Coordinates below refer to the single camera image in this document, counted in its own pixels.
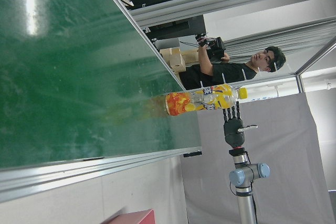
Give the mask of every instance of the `plastic bottle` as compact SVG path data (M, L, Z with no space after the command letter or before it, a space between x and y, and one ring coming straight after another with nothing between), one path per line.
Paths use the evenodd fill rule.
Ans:
M231 108L237 99L247 98L246 88L234 89L222 84L193 92L173 92L165 97L169 115L180 115L195 110L216 110Z

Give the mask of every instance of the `dark hair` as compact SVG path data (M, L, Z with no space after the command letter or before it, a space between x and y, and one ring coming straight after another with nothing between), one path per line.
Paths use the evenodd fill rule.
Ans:
M283 65L286 62L286 57L285 57L284 53L281 51L281 49L278 48L278 47L268 47L265 50L266 51L272 51L274 53L274 60L268 66L271 69L271 72L276 71L275 66L274 66L274 62L275 62L275 65L277 66L277 69L282 68Z

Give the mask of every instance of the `pink box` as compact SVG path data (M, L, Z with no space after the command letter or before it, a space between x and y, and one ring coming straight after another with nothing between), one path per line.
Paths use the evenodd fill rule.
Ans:
M109 224L155 224L154 210L148 209L140 212L118 215Z

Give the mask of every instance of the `green surface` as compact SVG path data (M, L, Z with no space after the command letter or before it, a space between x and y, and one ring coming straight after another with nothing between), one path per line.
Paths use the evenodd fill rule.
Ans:
M0 0L0 168L200 146L196 113L113 0Z

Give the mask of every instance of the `black t-shirt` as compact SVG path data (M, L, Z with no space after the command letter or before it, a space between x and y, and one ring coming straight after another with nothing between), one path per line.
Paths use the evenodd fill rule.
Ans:
M201 81L204 87L214 86L223 84L224 74L225 82L231 83L236 81L244 81L244 74L246 79L250 80L256 76L256 72L250 69L244 63L226 63L226 64L213 64L213 76L201 73L200 64L192 65L187 67L185 72L180 72L180 79L183 86L189 89L198 89L201 87Z

